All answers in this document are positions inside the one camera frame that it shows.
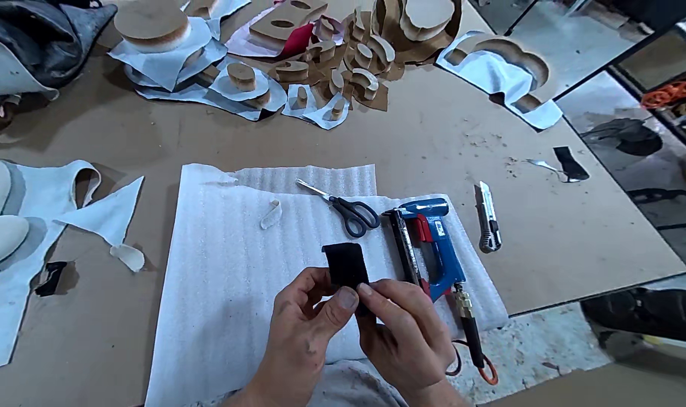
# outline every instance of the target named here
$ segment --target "dirty hand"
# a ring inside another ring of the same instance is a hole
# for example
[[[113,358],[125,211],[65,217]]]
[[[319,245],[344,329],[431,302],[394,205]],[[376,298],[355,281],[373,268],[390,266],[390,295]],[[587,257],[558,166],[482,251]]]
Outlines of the dirty hand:
[[[411,407],[466,405],[446,380],[456,351],[430,297],[416,285],[389,279],[360,284],[357,291],[374,314],[356,314],[360,347],[385,381]]]
[[[319,303],[324,295],[333,294]],[[249,405],[305,406],[320,379],[330,338],[348,323],[357,306],[354,290],[332,289],[327,268],[303,270],[275,297],[265,356],[240,392],[250,398]]]

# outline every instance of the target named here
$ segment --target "scissor blade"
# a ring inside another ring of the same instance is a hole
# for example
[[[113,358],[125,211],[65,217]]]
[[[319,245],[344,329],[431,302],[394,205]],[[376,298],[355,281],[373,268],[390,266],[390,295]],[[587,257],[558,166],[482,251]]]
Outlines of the scissor blade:
[[[305,188],[310,189],[312,192],[317,193],[317,194],[320,195],[323,199],[325,199],[325,200],[327,200],[328,202],[330,202],[330,194],[324,193],[323,191],[321,191],[321,190],[317,189],[316,187],[312,186],[311,184],[309,184],[309,183],[307,183],[307,182],[301,180],[300,178],[297,178],[297,179],[295,180],[295,183],[297,183],[298,185],[302,185],[302,186],[304,186]]]

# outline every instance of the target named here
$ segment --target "orange hose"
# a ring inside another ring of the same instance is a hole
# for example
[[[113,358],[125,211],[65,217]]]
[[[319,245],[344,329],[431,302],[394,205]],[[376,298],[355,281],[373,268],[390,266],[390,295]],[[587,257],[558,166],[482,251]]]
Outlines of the orange hose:
[[[667,106],[681,98],[686,97],[686,81],[685,82],[672,82],[668,85],[654,90],[649,93],[645,93],[642,96],[642,107],[645,109],[655,109],[657,107]]]

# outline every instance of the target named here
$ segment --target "work table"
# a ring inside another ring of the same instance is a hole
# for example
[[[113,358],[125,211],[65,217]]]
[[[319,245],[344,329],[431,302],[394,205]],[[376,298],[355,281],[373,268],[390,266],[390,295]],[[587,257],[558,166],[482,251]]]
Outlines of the work table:
[[[265,5],[230,18],[239,26]],[[462,26],[489,31],[464,3]],[[357,105],[331,131],[279,114],[250,122],[201,104],[147,101],[121,65],[95,51],[83,75],[44,109],[0,132],[0,159],[103,175],[96,197],[145,182],[126,243],[147,256],[131,273],[98,236],[72,226],[50,260],[71,260],[64,295],[31,295],[0,405],[136,405],[144,401],[183,164],[350,167],[375,164],[380,195],[446,193],[467,233],[480,235],[474,183],[491,188],[503,247],[480,254],[510,314],[686,272],[565,120],[540,133],[464,80],[408,67],[388,84],[387,112]],[[558,181],[525,159],[554,164],[567,145],[591,178]]]

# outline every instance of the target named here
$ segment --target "gray fabric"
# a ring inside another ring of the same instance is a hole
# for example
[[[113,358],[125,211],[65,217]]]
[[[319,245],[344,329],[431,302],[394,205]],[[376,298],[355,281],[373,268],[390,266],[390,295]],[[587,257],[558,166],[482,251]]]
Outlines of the gray fabric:
[[[235,394],[183,407],[218,407]],[[381,377],[368,359],[337,361],[322,368],[307,407],[407,407],[400,393]]]

